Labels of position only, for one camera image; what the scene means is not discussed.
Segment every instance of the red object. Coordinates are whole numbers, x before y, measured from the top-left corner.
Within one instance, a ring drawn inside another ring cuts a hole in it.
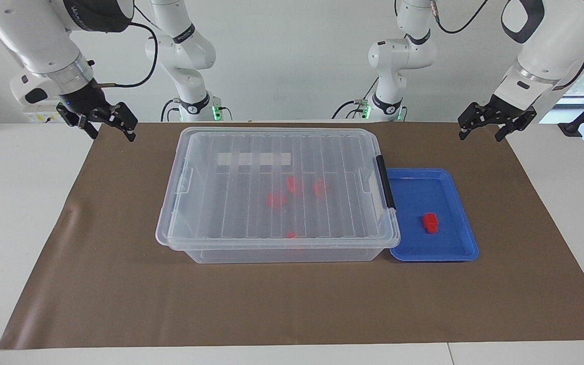
[[[297,182],[295,181],[294,176],[288,176],[285,179],[285,184],[287,185],[287,190],[292,193],[292,194],[296,194],[297,193]]]
[[[267,194],[267,206],[270,208],[280,208],[287,202],[287,197],[281,193]]]
[[[422,217],[422,226],[425,227],[427,233],[436,233],[439,230],[439,220],[435,213],[425,213]]]
[[[315,190],[316,196],[326,196],[326,183],[324,183],[323,180],[317,180],[317,182],[312,185],[312,189]]]

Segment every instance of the container lid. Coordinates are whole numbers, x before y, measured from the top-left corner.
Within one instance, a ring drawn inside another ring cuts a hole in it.
[[[156,238],[176,250],[394,247],[378,155],[363,129],[187,128]]]
[[[444,169],[387,169],[403,240],[401,261],[472,261],[477,241],[452,176]]]

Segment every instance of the white wall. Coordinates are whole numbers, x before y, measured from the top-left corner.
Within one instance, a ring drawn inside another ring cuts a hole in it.
[[[398,38],[392,0],[188,0],[198,30],[217,49],[217,63],[203,71],[208,89],[223,99],[237,120],[296,120],[331,117],[342,102],[362,97],[376,77],[367,62],[371,44]],[[441,2],[441,19],[459,27],[480,2]],[[457,35],[436,25],[438,61],[406,72],[408,120],[454,121],[471,101],[486,102],[520,46],[501,30],[505,2],[489,2],[475,22]],[[147,0],[137,5],[148,15]],[[136,21],[142,21],[137,14]],[[94,67],[99,82],[132,83],[151,61],[144,54],[148,33],[75,32],[74,41]],[[17,65],[0,44],[0,122],[23,121],[8,91]],[[169,78],[157,71],[141,88],[107,90],[109,101],[125,101],[140,120],[154,121],[176,96]],[[538,102],[540,113],[561,93]]]

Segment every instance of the black handle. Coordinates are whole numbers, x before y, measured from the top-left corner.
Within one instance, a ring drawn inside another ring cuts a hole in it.
[[[384,157],[379,155],[375,160],[378,162],[378,170],[380,171],[380,178],[382,180],[382,191],[384,192],[384,199],[387,202],[387,208],[396,209],[396,203],[393,200],[393,192],[391,191],[391,184],[389,184],[389,176],[387,175],[387,166],[384,163]]]

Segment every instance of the transparent lid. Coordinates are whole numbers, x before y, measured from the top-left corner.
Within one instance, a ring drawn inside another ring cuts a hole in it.
[[[156,238],[176,250],[395,247],[379,154],[363,129],[187,128]]]

